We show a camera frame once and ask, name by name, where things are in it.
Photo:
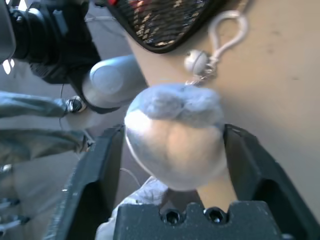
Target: mesh bag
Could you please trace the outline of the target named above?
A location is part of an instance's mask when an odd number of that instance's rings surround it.
[[[228,0],[97,0],[142,47],[167,53],[195,33]]]

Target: plush toy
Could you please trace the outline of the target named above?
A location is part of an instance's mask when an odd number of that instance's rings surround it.
[[[207,184],[226,167],[224,116],[211,89],[162,84],[142,91],[126,117],[135,160],[176,191]]]

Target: plush ball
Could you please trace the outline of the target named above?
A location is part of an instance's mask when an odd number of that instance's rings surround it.
[[[219,95],[184,84],[142,91],[124,119],[135,160],[176,191],[207,184],[226,167]]]

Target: metal bolt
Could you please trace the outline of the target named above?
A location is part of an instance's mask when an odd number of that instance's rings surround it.
[[[24,19],[22,18],[22,16],[18,16],[18,17],[16,18],[16,22],[17,22],[18,24],[21,24],[23,21],[24,21]]]
[[[291,234],[284,233],[284,234],[282,234],[282,239],[283,240],[295,240],[295,237],[292,236]]]

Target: wire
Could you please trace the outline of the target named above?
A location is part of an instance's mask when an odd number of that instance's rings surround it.
[[[88,16],[91,16],[89,18],[86,18],[85,21],[87,23],[89,22],[100,22],[100,26],[104,28],[104,30],[106,30],[108,33],[114,34],[120,38],[125,38],[125,36],[123,34],[120,34],[118,32],[115,32],[113,30],[111,30],[108,26],[106,26],[105,24],[103,24],[101,21],[113,21],[115,23],[117,23],[117,20],[113,17],[113,16],[94,16],[91,13],[87,13]]]
[[[140,184],[138,178],[130,170],[122,167],[122,168],[120,168],[120,171],[123,171],[123,172],[126,172],[127,174],[129,174],[134,179],[136,184],[138,184],[139,188],[141,188],[141,184]]]
[[[63,93],[63,91],[64,91],[64,87],[65,87],[65,84],[62,84],[62,87],[61,87],[61,90],[60,90],[60,98],[61,98],[61,99],[62,99],[62,93]],[[63,116],[59,118],[59,125],[60,125],[60,128],[61,128],[61,131],[64,130],[64,128],[62,127],[62,123],[61,123],[61,119],[62,119],[62,118],[63,118]]]
[[[86,22],[92,22],[92,21],[115,21],[116,19],[113,16],[95,16],[85,19]]]

